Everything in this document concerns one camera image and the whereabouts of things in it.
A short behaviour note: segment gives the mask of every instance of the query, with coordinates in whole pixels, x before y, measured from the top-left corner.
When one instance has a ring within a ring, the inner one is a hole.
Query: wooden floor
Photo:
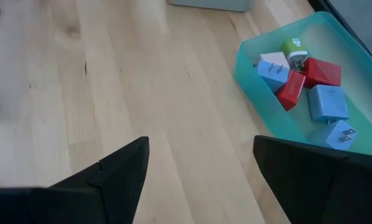
[[[49,186],[139,136],[135,223],[287,223],[252,146],[267,134],[232,78],[242,40],[312,13],[165,0],[0,0],[0,187]]]

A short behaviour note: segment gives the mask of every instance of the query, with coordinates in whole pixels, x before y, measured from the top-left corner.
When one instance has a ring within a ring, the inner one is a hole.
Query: red object
[[[277,99],[286,111],[296,106],[304,82],[304,74],[291,70],[287,83],[276,93]]]
[[[341,86],[341,66],[316,58],[308,58],[304,62],[306,81],[304,87],[315,85]]]

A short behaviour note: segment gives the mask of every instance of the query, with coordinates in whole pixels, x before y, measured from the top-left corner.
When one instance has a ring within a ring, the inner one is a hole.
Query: metal prong
[[[279,69],[277,69],[277,74],[281,72],[281,70],[283,69],[283,66],[281,65]]]
[[[273,67],[274,67],[274,63],[272,63],[271,66],[269,67],[269,72],[272,70]]]
[[[340,137],[339,140],[340,140],[341,142],[345,142],[345,141],[352,140],[352,138],[349,137],[349,136],[343,136],[343,137]]]
[[[348,130],[344,130],[342,133],[343,133],[344,135],[348,135],[348,134],[353,134],[353,133],[355,133],[355,132],[356,132],[356,130],[353,129],[353,128],[351,128],[351,129],[348,129]]]

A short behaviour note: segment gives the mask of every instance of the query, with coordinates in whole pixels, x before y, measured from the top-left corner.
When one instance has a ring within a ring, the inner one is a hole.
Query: teal plastic tray
[[[351,117],[348,123],[358,132],[349,151],[372,155],[372,57],[327,12],[316,12],[241,44],[235,80],[267,128],[277,138],[309,143],[307,135],[326,125],[311,120],[307,90],[302,91],[297,106],[286,112],[253,67],[259,54],[278,52],[283,41],[293,37],[301,38],[311,57],[341,65],[341,86]]]

